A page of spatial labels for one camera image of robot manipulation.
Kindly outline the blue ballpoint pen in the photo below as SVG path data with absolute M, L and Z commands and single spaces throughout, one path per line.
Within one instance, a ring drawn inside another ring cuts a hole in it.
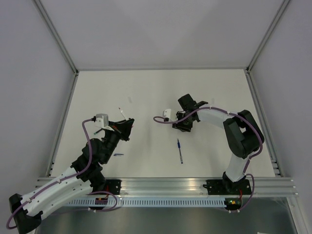
M 180 146 L 180 141 L 179 141 L 178 138 L 177 138 L 177 147 L 178 147 L 178 150 L 179 150 L 180 163 L 183 164 L 183 157 L 182 157 L 182 153 L 181 153 L 181 146 Z

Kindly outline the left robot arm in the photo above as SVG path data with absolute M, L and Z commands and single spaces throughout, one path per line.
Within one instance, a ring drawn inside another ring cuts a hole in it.
M 51 213 L 76 197 L 104 193 L 106 179 L 101 172 L 102 165 L 108 163 L 120 141 L 129 141 L 134 121 L 133 118 L 109 121 L 107 114 L 97 114 L 84 120 L 84 131 L 86 123 L 94 122 L 105 132 L 104 137 L 98 139 L 86 135 L 82 154 L 64 172 L 32 192 L 12 195 L 9 198 L 11 216 L 6 223 L 7 229 L 28 234 Z

